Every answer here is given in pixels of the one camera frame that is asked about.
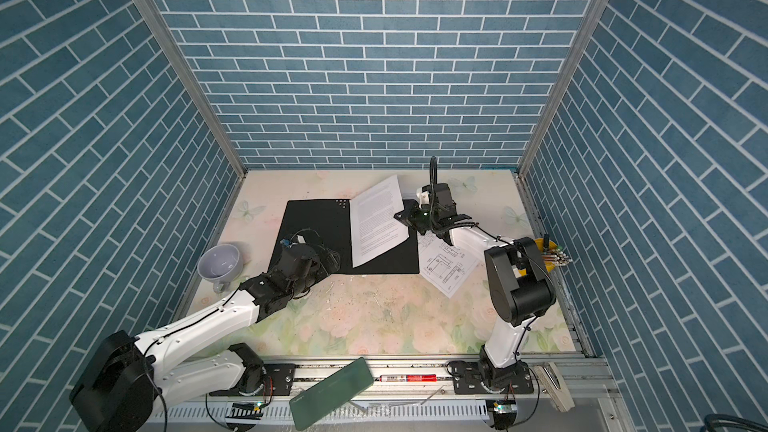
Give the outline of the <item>orange black file folder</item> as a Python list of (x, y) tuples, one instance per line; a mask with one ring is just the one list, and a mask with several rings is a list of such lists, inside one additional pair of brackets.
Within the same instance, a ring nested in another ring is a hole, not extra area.
[(291, 200), (286, 204), (269, 266), (279, 261), (282, 240), (303, 229), (312, 229), (322, 244), (340, 254), (342, 275), (418, 275), (417, 233), (407, 229), (409, 238), (360, 267), (352, 267), (351, 229), (348, 199)]

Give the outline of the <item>text printed paper sheet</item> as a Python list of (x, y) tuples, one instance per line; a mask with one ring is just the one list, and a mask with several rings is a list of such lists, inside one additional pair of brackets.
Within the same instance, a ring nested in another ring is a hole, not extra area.
[(360, 267), (405, 242), (408, 228), (394, 218), (404, 210), (392, 175), (350, 200), (352, 267)]

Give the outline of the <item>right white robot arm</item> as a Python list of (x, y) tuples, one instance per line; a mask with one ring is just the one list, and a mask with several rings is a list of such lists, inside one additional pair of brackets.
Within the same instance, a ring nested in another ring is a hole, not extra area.
[(445, 243), (481, 260), (497, 321), (479, 355), (481, 380), (488, 389), (508, 386), (524, 375), (520, 360), (525, 334), (556, 302), (556, 291), (542, 252), (530, 237), (504, 238), (457, 212), (446, 183), (424, 186), (415, 200), (404, 202), (394, 219), (421, 235), (434, 234)]

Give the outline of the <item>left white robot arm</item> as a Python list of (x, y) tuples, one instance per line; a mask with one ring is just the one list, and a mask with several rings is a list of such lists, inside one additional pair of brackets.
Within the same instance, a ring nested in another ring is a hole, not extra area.
[(247, 344), (208, 359), (196, 354), (281, 311), (340, 266), (340, 254), (311, 230), (282, 241), (276, 264), (228, 297), (156, 330), (105, 338), (70, 392), (71, 405), (89, 431), (136, 431), (151, 416), (212, 392), (272, 398), (274, 381)]

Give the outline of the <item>technical drawing paper sheet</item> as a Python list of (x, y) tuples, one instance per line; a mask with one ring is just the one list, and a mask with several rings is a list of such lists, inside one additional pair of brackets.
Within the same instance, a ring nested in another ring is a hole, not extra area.
[(479, 263), (432, 233), (418, 237), (418, 258), (420, 275), (448, 298), (456, 294)]

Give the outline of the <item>grey ceramic mug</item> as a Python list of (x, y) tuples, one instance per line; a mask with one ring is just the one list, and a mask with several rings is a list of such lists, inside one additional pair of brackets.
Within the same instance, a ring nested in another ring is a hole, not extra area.
[(201, 279), (212, 285), (214, 293), (224, 292), (243, 270), (244, 258), (232, 243), (218, 244), (207, 250), (197, 263)]

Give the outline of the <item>yellow pen cup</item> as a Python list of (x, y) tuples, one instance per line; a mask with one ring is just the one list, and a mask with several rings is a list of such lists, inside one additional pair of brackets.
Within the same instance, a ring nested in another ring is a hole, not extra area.
[(535, 240), (535, 243), (539, 251), (545, 254), (554, 253), (556, 250), (559, 249), (559, 246), (552, 239), (548, 239), (547, 241), (545, 241), (543, 238), (537, 238)]

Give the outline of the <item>green board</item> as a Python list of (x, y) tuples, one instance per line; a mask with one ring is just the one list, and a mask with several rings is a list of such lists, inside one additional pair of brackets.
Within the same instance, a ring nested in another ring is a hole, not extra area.
[(289, 401), (295, 428), (304, 431), (375, 382), (364, 357), (359, 357)]

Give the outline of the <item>red marker pen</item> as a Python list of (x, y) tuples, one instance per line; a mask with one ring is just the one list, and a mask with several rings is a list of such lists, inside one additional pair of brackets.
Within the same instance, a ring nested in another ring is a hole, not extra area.
[(436, 374), (385, 374), (377, 378), (383, 383), (434, 383)]

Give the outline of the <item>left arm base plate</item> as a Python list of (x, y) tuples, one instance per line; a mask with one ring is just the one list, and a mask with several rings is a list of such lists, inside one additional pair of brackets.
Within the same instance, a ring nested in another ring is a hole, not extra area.
[(248, 384), (243, 376), (227, 390), (211, 392), (213, 397), (287, 397), (292, 391), (297, 366), (293, 363), (267, 363), (261, 369), (255, 384)]

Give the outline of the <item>aluminium front rail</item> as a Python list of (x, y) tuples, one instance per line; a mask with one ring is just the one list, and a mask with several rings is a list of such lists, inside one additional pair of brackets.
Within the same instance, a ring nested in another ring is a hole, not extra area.
[(494, 370), (484, 361), (442, 360), (319, 360), (298, 363), (245, 359), (232, 351), (184, 363), (157, 374), (142, 365), (155, 405), (174, 406), (207, 394), (241, 400), (272, 400), (313, 391), (324, 398), (348, 401), (362, 394), (374, 397), (416, 396), (444, 387), (451, 397), (508, 395), (525, 397), (542, 391), (559, 404), (585, 397), (615, 397), (618, 386), (606, 364), (597, 359), (534, 357)]

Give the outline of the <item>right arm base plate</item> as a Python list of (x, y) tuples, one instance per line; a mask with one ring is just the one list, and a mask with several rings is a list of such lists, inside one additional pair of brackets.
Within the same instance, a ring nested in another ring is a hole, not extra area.
[(505, 368), (494, 368), (489, 362), (453, 360), (445, 364), (454, 393), (457, 395), (531, 394), (532, 374), (525, 362)]

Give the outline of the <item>aluminium corner frame post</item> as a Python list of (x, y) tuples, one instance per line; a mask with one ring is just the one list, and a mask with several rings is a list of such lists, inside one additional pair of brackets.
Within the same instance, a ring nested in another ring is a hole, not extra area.
[(558, 73), (557, 80), (551, 89), (545, 106), (542, 108), (542, 113), (519, 162), (517, 171), (520, 177), (525, 177), (533, 167), (537, 152), (557, 114), (558, 107), (562, 103), (567, 88), (607, 7), (608, 1), (590, 0), (583, 20), (574, 36), (573, 43)]

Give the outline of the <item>left aluminium frame post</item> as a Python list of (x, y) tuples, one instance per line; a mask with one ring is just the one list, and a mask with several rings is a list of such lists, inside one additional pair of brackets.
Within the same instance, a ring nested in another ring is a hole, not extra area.
[(132, 0), (153, 38), (160, 46), (169, 64), (176, 72), (184, 90), (188, 93), (199, 115), (213, 134), (235, 174), (243, 179), (246, 167), (214, 112), (200, 83), (185, 59), (176, 39), (166, 24), (154, 0)]

